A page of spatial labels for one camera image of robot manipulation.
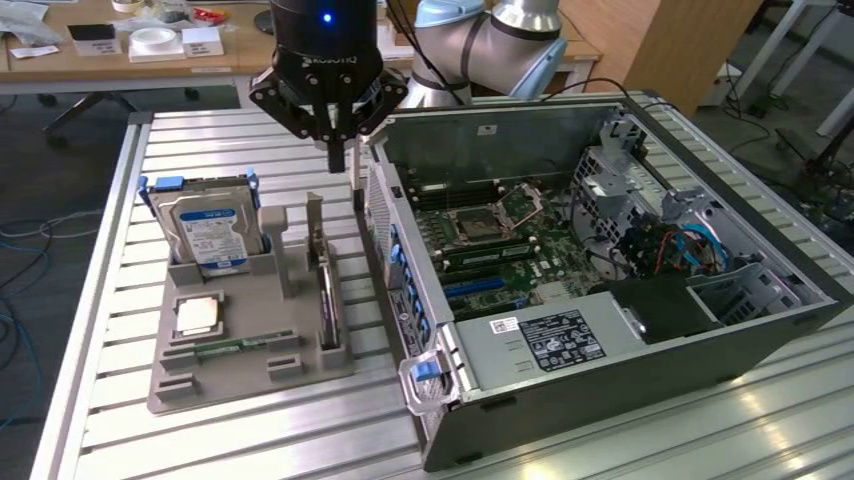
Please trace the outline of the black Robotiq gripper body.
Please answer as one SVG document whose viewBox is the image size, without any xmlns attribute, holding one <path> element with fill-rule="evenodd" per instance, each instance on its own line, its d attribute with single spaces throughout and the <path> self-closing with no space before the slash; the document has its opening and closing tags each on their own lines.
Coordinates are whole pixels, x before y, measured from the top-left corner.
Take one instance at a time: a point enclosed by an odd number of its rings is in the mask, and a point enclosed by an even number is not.
<svg viewBox="0 0 854 480">
<path fill-rule="evenodd" d="M 379 86 L 383 60 L 372 1 L 272 1 L 272 71 L 287 101 L 311 109 L 318 141 L 352 138 L 355 106 Z"/>
</svg>

